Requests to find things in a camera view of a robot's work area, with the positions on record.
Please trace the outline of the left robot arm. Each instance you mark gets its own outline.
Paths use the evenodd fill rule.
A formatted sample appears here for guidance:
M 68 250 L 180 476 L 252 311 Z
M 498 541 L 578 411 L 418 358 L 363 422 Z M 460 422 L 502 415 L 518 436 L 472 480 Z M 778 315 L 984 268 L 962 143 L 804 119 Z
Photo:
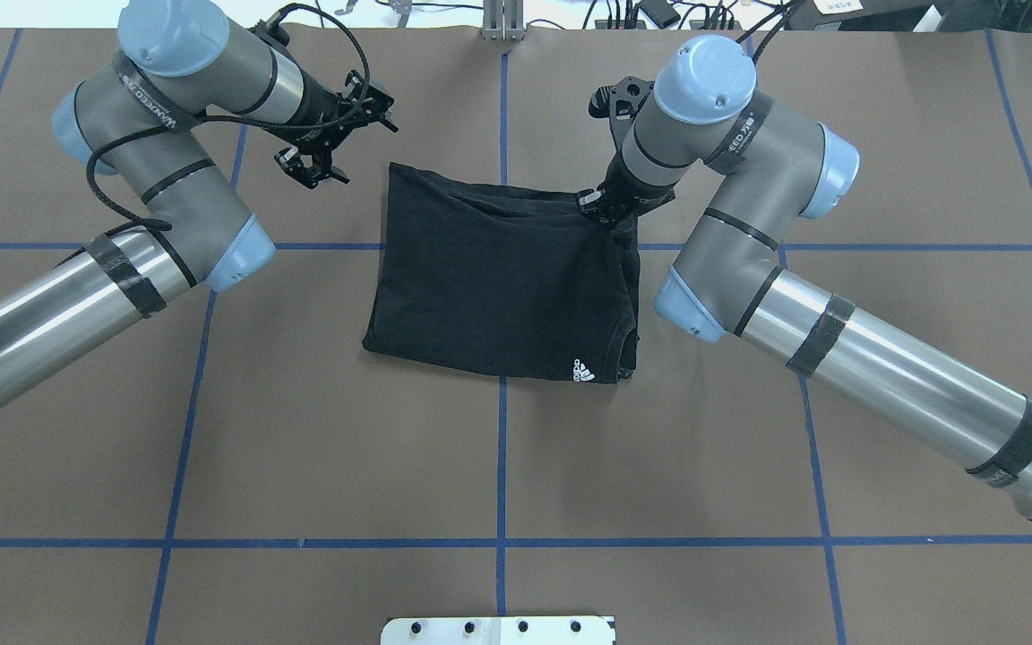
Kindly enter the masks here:
M 119 49 L 53 114 L 55 138 L 120 224 L 0 299 L 0 409 L 94 348 L 156 317 L 189 289 L 226 291 L 275 258 L 276 245 L 198 142 L 204 124 L 255 127 L 283 142 L 275 163 L 313 189 L 347 181 L 333 163 L 359 128 L 391 127 L 394 98 L 367 53 L 338 90 L 290 53 L 293 3 L 246 28 L 212 1 L 131 1 Z

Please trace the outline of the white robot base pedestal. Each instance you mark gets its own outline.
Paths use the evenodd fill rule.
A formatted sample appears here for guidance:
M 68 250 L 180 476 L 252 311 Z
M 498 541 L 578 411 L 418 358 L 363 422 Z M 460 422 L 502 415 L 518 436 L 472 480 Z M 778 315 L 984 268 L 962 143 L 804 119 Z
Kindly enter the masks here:
M 599 615 L 401 617 L 381 644 L 615 644 L 615 619 Z

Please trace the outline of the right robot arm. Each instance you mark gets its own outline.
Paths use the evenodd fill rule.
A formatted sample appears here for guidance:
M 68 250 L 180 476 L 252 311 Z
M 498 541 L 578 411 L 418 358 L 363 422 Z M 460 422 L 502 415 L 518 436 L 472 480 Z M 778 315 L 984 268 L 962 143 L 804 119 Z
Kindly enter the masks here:
M 775 97 L 733 38 L 677 45 L 654 77 L 592 91 L 613 156 L 579 209 L 612 228 L 671 203 L 694 165 L 719 178 L 668 265 L 654 310 L 701 342 L 749 343 L 1005 493 L 1032 523 L 1032 395 L 902 330 L 782 260 L 800 220 L 838 207 L 856 146 Z

